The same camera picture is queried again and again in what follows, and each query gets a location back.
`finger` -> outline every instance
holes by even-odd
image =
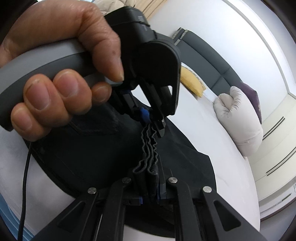
[[[24,102],[43,126],[64,126],[71,120],[52,81],[43,74],[32,76],[24,87]]]
[[[72,69],[59,72],[53,84],[60,93],[64,106],[71,114],[81,115],[91,108],[91,89],[84,78]]]
[[[101,105],[110,98],[112,87],[106,82],[99,82],[92,87],[91,91],[93,104]]]
[[[25,103],[18,103],[12,109],[11,123],[13,128],[28,141],[36,141],[46,136],[51,130],[38,123]]]
[[[86,1],[45,0],[28,8],[0,46],[0,67],[39,45],[73,37],[92,53],[99,72],[115,82],[124,79],[119,37]]]

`cord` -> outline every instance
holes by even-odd
[[[33,146],[32,142],[30,142],[25,171],[24,171],[24,178],[22,181],[22,213],[20,215],[20,225],[19,225],[19,230],[17,234],[17,241],[22,241],[23,233],[24,233],[24,225],[25,225],[25,217],[26,217],[27,176],[28,176],[29,164],[30,164],[30,159],[32,154],[32,146]]]

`silver bolt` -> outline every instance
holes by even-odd
[[[96,194],[96,188],[89,188],[89,189],[87,190],[87,192],[88,192],[89,194]]]
[[[170,178],[168,179],[168,181],[169,181],[170,183],[177,183],[178,179],[175,178],[175,177],[170,177]]]
[[[209,187],[209,186],[205,186],[205,187],[203,187],[203,191],[206,192],[206,193],[211,193],[212,192],[212,188]]]
[[[131,182],[131,179],[129,177],[124,177],[122,179],[122,182],[127,184],[127,183],[130,183]]]

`mattress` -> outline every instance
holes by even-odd
[[[148,104],[140,88],[133,94]],[[217,192],[257,230],[260,214],[255,182],[248,159],[242,157],[213,110],[210,90],[202,98],[180,86],[176,114],[169,119],[187,136],[194,147],[211,159]],[[0,129],[0,193],[9,208],[20,218],[22,178],[28,149],[15,132]],[[65,209],[73,198],[59,189],[31,159],[27,184],[25,227],[36,234]],[[168,238],[144,234],[125,227],[124,241],[165,241]]]

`gray headboard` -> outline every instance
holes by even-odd
[[[181,61],[193,69],[216,94],[229,93],[231,86],[242,82],[231,66],[195,33],[179,28],[174,34]]]

